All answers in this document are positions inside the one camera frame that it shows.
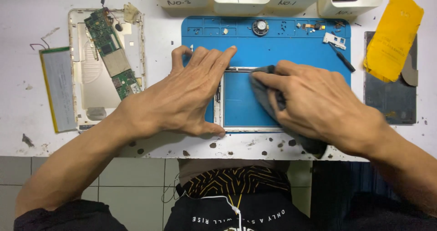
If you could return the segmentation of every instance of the hand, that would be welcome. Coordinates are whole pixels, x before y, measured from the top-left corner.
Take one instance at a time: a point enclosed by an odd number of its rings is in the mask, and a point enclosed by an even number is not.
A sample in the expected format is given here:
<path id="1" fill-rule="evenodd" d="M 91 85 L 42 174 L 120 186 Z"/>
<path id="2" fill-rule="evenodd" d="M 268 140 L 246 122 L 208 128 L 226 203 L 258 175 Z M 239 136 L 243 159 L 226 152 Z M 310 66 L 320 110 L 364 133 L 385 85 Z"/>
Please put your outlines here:
<path id="1" fill-rule="evenodd" d="M 113 112 L 114 117 L 123 123 L 133 140 L 160 131 L 225 136 L 220 125 L 205 121 L 205 111 L 236 52 L 235 46 L 224 52 L 198 47 L 193 53 L 187 46 L 174 49 L 170 74 L 143 92 L 125 98 Z M 183 55 L 192 55 L 185 68 Z"/>
<path id="2" fill-rule="evenodd" d="M 363 157 L 372 153 L 381 132 L 390 128 L 378 110 L 357 99 L 338 72 L 290 61 L 279 61 L 275 72 L 255 72 L 253 76 L 284 93 L 283 111 L 278 109 L 272 89 L 269 100 L 279 123 L 287 128 Z"/>

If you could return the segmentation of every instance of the black and yellow pattern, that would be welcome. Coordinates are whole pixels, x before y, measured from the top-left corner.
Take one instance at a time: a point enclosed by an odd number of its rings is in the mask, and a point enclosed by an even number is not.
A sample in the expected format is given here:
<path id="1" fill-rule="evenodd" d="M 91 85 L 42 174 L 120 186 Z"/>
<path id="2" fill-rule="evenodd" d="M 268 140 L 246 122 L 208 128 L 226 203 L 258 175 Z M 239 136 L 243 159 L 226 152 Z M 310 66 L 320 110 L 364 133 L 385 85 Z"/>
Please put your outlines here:
<path id="1" fill-rule="evenodd" d="M 290 193 L 287 174 L 261 166 L 215 169 L 183 186 L 192 198 L 280 191 Z"/>

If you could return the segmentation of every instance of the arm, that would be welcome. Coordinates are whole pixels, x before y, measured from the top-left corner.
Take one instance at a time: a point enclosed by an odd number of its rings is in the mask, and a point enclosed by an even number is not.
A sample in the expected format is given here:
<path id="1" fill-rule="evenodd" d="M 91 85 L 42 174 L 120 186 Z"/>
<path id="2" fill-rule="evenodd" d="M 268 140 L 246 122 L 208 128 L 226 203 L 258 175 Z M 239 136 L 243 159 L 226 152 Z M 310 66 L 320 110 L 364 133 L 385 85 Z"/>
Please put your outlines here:
<path id="1" fill-rule="evenodd" d="M 224 129 L 205 121 L 205 111 L 223 72 L 236 53 L 186 46 L 172 52 L 172 71 L 145 91 L 130 95 L 107 118 L 53 153 L 23 185 L 16 199 L 15 217 L 37 209 L 48 211 L 79 199 L 121 148 L 160 131 L 189 135 Z M 184 68 L 182 55 L 192 55 Z"/>
<path id="2" fill-rule="evenodd" d="M 379 111 L 361 103 L 340 73 L 289 61 L 278 62 L 275 72 L 253 75 L 272 88 L 270 104 L 282 125 L 369 159 L 399 194 L 437 217 L 435 158 L 396 133 Z M 274 89 L 284 93 L 285 110 L 278 109 Z"/>

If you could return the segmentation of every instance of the blue silicone mat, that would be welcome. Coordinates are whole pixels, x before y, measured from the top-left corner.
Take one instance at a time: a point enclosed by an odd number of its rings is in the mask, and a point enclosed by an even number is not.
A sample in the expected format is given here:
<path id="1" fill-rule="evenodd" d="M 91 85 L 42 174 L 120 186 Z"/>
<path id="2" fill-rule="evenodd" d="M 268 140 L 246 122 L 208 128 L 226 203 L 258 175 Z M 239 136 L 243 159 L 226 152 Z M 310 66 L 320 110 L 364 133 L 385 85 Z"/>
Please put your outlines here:
<path id="1" fill-rule="evenodd" d="M 269 32 L 259 37 L 250 29 L 257 19 L 264 19 L 269 24 Z M 298 23 L 325 25 L 325 30 L 297 28 Z M 232 58 L 233 67 L 261 67 L 275 65 L 279 60 L 289 60 L 297 64 L 312 65 L 330 71 L 340 72 L 351 85 L 351 73 L 337 57 L 329 44 L 322 43 L 325 32 L 336 31 L 335 21 L 341 19 L 317 18 L 279 18 L 279 17 L 220 17 L 190 16 L 181 26 L 182 44 L 194 49 L 203 46 L 207 49 L 224 51 L 232 45 L 238 51 Z M 349 61 L 351 60 L 351 27 L 341 20 L 346 27 L 341 27 L 337 36 L 346 39 L 346 50 L 337 48 Z M 225 73 L 225 126 L 277 126 L 259 105 L 250 89 L 248 73 Z M 205 120 L 213 122 L 213 102 L 208 105 Z"/>

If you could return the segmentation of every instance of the person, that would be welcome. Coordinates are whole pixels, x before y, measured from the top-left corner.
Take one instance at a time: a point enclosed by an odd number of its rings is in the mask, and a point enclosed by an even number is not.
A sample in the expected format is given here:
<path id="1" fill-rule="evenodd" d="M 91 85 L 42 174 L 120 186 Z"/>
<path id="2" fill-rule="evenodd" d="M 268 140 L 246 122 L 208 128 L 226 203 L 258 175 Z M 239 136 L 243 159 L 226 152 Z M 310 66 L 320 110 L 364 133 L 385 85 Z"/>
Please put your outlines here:
<path id="1" fill-rule="evenodd" d="M 223 52 L 198 47 L 193 53 L 186 46 L 173 50 L 172 70 L 166 78 L 128 96 L 107 118 L 53 153 L 23 185 L 16 199 L 14 229 L 126 230 L 111 216 L 109 206 L 80 200 L 82 192 L 131 141 L 161 131 L 224 137 L 224 129 L 205 122 L 204 115 L 236 51 L 235 46 Z M 186 67 L 183 55 L 191 56 Z M 275 72 L 253 75 L 270 87 L 270 103 L 282 126 L 368 159 L 421 213 L 391 208 L 381 215 L 374 209 L 352 215 L 345 230 L 436 229 L 435 158 L 397 134 L 379 111 L 363 105 L 341 74 L 290 61 L 279 61 Z M 283 92 L 285 110 L 278 109 L 275 90 Z M 293 206 L 280 165 L 196 162 L 180 162 L 183 196 L 172 208 L 165 230 L 314 229 L 311 220 Z"/>

